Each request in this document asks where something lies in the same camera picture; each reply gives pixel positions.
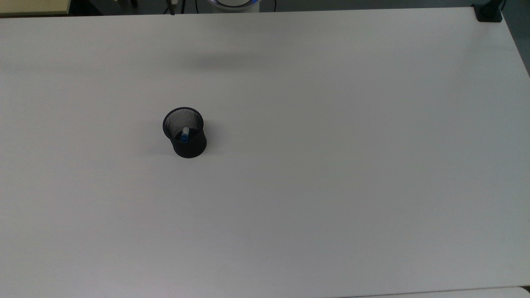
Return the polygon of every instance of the black mesh pen holder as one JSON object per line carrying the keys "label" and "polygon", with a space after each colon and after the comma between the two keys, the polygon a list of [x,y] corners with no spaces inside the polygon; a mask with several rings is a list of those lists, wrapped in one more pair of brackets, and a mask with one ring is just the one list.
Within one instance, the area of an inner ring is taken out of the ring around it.
{"label": "black mesh pen holder", "polygon": [[176,108],[164,118],[162,128],[175,152],[186,159],[199,156],[206,148],[204,121],[192,108]]}

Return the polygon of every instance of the white device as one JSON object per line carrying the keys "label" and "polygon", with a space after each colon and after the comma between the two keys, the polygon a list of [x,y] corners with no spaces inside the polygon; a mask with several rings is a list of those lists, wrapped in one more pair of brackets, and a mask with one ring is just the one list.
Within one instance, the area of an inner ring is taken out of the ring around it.
{"label": "white device", "polygon": [[208,0],[214,13],[260,12],[261,0]]}

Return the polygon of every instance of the black object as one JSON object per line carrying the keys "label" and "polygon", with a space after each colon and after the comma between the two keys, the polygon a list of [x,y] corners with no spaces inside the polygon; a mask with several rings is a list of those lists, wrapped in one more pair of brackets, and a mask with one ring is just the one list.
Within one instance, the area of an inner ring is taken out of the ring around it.
{"label": "black object", "polygon": [[72,0],[68,14],[72,16],[103,15],[89,0]]}
{"label": "black object", "polygon": [[[190,129],[187,142],[180,141],[184,127]],[[192,108],[176,108],[164,118],[162,128],[173,149],[179,156],[190,159],[199,156],[206,148],[204,121],[199,112]]]}
{"label": "black object", "polygon": [[169,13],[171,15],[175,15],[175,10],[173,9],[173,4],[171,4],[171,0],[166,0],[166,5],[167,5],[167,9],[169,9]]}
{"label": "black object", "polygon": [[475,9],[476,19],[479,22],[500,23],[502,21],[502,14],[499,6],[505,0],[491,0],[490,2],[482,4],[473,4]]}
{"label": "black object", "polygon": [[186,0],[182,0],[182,7],[180,7],[180,14],[184,14],[184,7],[186,7]]}

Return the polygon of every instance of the white table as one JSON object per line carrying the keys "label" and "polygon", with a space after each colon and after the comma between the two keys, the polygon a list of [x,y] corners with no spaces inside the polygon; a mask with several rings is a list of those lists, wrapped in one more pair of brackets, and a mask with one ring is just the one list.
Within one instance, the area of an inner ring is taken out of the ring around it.
{"label": "white table", "polygon": [[530,284],[530,80],[472,8],[3,19],[0,53],[2,297]]}
{"label": "white table", "polygon": [[388,298],[530,298],[530,294],[520,287],[490,288],[482,290],[399,294]]}

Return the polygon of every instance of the gray floor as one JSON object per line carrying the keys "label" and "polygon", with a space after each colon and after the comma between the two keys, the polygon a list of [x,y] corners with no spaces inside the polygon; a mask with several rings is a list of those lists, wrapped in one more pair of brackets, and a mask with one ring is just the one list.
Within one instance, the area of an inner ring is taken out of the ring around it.
{"label": "gray floor", "polygon": [[[133,8],[128,0],[90,0],[103,15],[162,14],[165,0],[138,0]],[[380,8],[466,7],[487,0],[277,0],[277,11],[359,10]],[[176,11],[180,12],[182,0]],[[211,13],[206,0],[197,0],[200,13]],[[261,11],[271,12],[274,0],[262,0]],[[196,13],[194,0],[187,0],[185,13]],[[503,11],[511,35],[530,73],[530,0],[507,0]]]}

